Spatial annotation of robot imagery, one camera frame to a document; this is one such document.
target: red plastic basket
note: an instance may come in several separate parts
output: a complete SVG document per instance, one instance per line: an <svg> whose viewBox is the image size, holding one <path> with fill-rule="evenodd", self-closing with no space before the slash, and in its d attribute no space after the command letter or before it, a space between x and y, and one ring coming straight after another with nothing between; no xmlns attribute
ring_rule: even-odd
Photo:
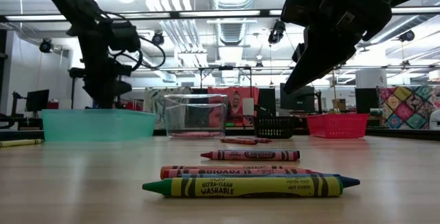
<svg viewBox="0 0 440 224"><path fill-rule="evenodd" d="M327 114L307 117L310 135L323 138L365 136L368 114Z"/></svg>

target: green crayon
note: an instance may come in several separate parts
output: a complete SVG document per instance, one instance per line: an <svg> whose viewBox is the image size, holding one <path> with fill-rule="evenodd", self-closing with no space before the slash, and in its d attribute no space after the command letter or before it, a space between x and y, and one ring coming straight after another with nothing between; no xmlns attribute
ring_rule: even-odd
<svg viewBox="0 0 440 224"><path fill-rule="evenodd" d="M347 177L172 178L145 183L143 190L165 197L338 197L359 185Z"/></svg>

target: poster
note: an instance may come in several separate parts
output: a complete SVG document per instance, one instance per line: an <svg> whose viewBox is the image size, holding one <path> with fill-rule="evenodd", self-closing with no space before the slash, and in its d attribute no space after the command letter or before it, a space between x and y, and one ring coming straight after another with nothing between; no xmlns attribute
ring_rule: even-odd
<svg viewBox="0 0 440 224"><path fill-rule="evenodd" d="M243 99L253 98L254 104L258 104L259 89L256 87L228 87L228 88L208 88L209 94L226 94L228 96L228 113L226 115L226 123L234 124L234 126L253 126L253 117L243 116ZM214 124L218 118L218 113L210 114L210 125Z"/></svg>

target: wooden table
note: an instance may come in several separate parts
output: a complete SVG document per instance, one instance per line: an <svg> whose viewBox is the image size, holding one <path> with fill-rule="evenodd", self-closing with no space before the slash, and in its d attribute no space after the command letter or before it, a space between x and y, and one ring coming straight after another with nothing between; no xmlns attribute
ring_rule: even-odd
<svg viewBox="0 0 440 224"><path fill-rule="evenodd" d="M159 179L162 165L227 164L199 154L238 147L160 137L1 149L0 223L439 222L439 142L302 136L258 145L299 149L301 162L295 165L361 179L360 186L338 198L165 199L141 189L143 183Z"/></svg>

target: clear plastic container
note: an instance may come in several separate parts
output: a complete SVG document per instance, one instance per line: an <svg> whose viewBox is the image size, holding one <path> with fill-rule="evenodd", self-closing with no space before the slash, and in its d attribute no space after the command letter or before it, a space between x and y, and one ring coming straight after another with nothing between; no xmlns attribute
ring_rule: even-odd
<svg viewBox="0 0 440 224"><path fill-rule="evenodd" d="M206 139L225 136L227 95L173 94L164 98L169 137Z"/></svg>
<svg viewBox="0 0 440 224"><path fill-rule="evenodd" d="M124 141L153 135L155 114L119 109L43 110L47 141Z"/></svg>

